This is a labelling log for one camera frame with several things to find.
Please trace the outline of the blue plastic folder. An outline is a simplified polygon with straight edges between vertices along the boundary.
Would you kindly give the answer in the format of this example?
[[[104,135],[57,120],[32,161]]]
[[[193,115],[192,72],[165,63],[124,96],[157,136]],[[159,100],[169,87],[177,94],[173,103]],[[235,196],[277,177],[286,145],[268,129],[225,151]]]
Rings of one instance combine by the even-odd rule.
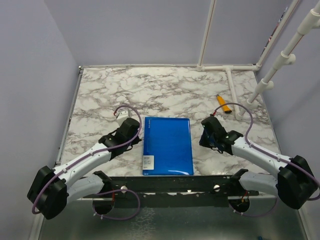
[[[144,118],[142,174],[173,176],[194,174],[190,120]]]

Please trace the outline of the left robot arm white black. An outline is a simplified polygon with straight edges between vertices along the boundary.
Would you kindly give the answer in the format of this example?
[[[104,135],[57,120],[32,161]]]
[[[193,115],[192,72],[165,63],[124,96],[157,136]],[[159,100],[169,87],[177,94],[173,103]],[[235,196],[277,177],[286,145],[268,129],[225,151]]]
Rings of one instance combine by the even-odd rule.
[[[118,157],[137,144],[141,122],[131,117],[125,119],[115,131],[102,136],[88,151],[74,160],[56,168],[44,166],[38,170],[27,198],[32,202],[31,212],[53,219],[68,203],[87,195],[97,194],[103,198],[111,190],[107,178],[94,173],[94,168]]]

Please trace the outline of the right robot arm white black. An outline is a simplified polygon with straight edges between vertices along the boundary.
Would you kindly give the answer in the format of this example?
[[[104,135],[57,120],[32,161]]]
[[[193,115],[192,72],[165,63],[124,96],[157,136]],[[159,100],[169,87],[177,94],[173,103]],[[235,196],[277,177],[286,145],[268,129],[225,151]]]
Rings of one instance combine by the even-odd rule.
[[[240,196],[247,190],[263,192],[279,197],[288,207],[298,210],[318,189],[319,185],[305,158],[278,154],[253,144],[235,130],[227,132],[213,115],[204,119],[201,125],[200,146],[240,157],[267,172],[260,174],[247,169],[239,170],[229,184],[234,195]]]

